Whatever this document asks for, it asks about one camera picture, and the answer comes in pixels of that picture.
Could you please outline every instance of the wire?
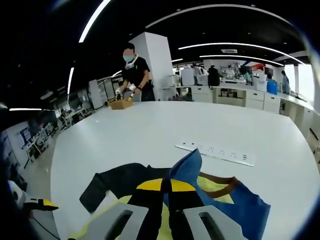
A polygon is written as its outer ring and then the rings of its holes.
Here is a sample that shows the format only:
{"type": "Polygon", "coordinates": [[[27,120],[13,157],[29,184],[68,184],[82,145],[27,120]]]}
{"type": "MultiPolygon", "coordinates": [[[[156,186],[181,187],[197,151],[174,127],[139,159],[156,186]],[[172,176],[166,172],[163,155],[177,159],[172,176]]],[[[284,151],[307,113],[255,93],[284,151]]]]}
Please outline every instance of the wire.
{"type": "Polygon", "coordinates": [[[55,237],[56,239],[60,240],[60,238],[56,237],[55,235],[53,235],[48,229],[46,229],[44,226],[42,226],[42,224],[40,222],[38,222],[37,219],[35,219],[34,217],[32,217],[44,230],[46,230],[49,234],[51,234],[53,237],[55,237]]]}

